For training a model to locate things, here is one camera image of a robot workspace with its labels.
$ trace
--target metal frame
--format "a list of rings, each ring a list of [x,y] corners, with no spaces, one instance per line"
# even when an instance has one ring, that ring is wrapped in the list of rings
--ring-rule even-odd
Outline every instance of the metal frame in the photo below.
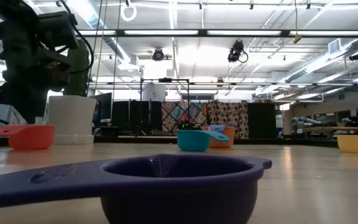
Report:
[[[194,31],[195,34],[126,34],[126,31],[156,31],[156,32],[175,32],[175,31]],[[239,32],[260,32],[261,34],[208,34],[208,31],[239,31]],[[279,34],[263,34],[268,31],[277,31]],[[282,38],[292,38],[295,35],[291,34],[291,31],[295,30],[289,29],[105,29],[100,30],[96,33],[96,30],[93,29],[81,29],[80,32],[95,32],[95,34],[83,34],[84,37],[282,37]],[[353,32],[358,30],[318,30],[318,29],[301,29],[298,30],[299,33],[302,32],[329,32],[329,31],[341,31],[341,32]],[[358,35],[303,35],[303,38],[358,38]]]
[[[190,80],[188,78],[179,78],[179,79],[168,79],[169,82],[163,82],[162,81],[163,79],[144,79],[144,78],[141,78],[140,79],[140,121],[142,121],[142,108],[143,108],[143,83],[144,81],[150,81],[150,82],[147,82],[147,83],[153,83],[153,84],[156,84],[154,83],[153,81],[158,81],[158,83],[160,85],[173,85],[173,84],[176,84],[176,85],[182,85],[180,82],[187,82],[187,117],[190,118]]]
[[[179,79],[181,81],[188,82],[188,88],[190,85],[201,85],[201,86],[216,86],[216,85],[226,85],[226,86],[266,86],[266,85],[283,85],[283,86],[358,86],[358,83],[277,83],[277,82],[262,82],[262,83],[253,83],[253,82],[239,82],[239,83],[213,83],[213,82],[190,82],[189,79]],[[98,82],[98,85],[138,85],[140,83],[140,92],[142,92],[142,84],[150,83],[144,82],[145,80],[141,80],[141,82]],[[181,83],[153,83],[155,85],[181,85]]]

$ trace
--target colorful quilt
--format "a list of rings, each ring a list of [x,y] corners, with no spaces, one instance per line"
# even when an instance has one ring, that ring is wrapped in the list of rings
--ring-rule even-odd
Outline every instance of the colorful quilt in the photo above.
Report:
[[[211,124],[226,124],[236,127],[234,138],[248,139],[247,103],[212,101],[208,104],[208,116]]]
[[[178,102],[162,102],[162,130],[170,134],[176,134],[177,124],[188,118],[195,124],[206,124],[205,103],[190,103],[189,116],[187,113],[188,102],[185,100]]]

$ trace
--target wooden floor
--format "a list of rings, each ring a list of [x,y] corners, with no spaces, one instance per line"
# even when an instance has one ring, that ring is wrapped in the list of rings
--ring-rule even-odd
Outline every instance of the wooden floor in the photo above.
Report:
[[[72,162],[182,153],[173,144],[94,144],[9,151],[0,149],[0,174]],[[273,161],[273,168],[259,180],[251,224],[358,223],[358,154],[341,154],[339,149],[327,147],[269,145],[236,145],[231,150],[207,153]],[[0,208],[0,223],[108,222],[99,199],[89,198]]]

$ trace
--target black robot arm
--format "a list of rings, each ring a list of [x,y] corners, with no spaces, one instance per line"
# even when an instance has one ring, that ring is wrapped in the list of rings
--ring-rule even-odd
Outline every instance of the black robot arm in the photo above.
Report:
[[[68,84],[70,62],[55,48],[78,48],[77,21],[65,11],[37,15],[22,0],[0,0],[0,18],[0,59],[7,67],[0,103],[12,105],[34,123],[44,115],[48,91]]]

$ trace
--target measuring cup handle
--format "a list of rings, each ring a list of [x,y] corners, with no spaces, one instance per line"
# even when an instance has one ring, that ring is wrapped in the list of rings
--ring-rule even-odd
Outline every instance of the measuring cup handle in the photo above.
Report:
[[[11,136],[29,127],[29,124],[8,124],[0,128],[0,136]]]
[[[91,161],[0,175],[0,208],[28,203],[100,197],[125,185],[121,175],[101,169],[112,162]]]
[[[246,162],[251,162],[253,164],[260,164],[263,166],[264,169],[272,168],[272,161],[270,159],[264,159],[264,158],[252,157],[252,156],[239,156],[238,158]]]
[[[217,141],[221,141],[221,142],[228,142],[229,138],[227,136],[225,136],[222,133],[219,133],[217,131],[202,131],[205,134],[207,134],[208,136],[210,136],[211,138],[217,140]]]

